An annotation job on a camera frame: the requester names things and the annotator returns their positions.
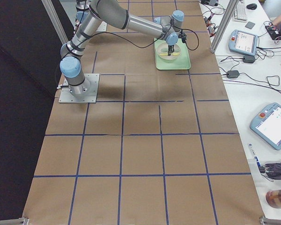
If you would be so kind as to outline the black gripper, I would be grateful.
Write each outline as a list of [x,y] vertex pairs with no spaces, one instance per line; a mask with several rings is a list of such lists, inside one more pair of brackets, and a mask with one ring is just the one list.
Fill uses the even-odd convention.
[[168,53],[174,53],[174,45],[168,45]]

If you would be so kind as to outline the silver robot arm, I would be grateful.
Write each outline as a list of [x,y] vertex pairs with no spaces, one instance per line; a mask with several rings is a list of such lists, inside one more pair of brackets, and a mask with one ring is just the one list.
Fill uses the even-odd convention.
[[167,55],[174,53],[174,45],[178,42],[178,32],[184,21],[184,13],[175,10],[170,16],[162,16],[149,21],[132,15],[122,8],[116,0],[93,0],[89,4],[89,14],[82,21],[70,41],[63,44],[60,50],[60,70],[68,82],[69,92],[73,96],[81,96],[91,87],[81,67],[81,57],[88,41],[96,35],[102,22],[115,28],[133,31],[164,40]]

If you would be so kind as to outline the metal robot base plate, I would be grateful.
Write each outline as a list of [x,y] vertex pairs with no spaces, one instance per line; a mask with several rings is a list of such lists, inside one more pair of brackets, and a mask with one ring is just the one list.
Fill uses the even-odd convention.
[[80,86],[71,86],[64,79],[61,88],[59,103],[61,104],[95,104],[98,95],[100,74],[84,74],[85,81]]

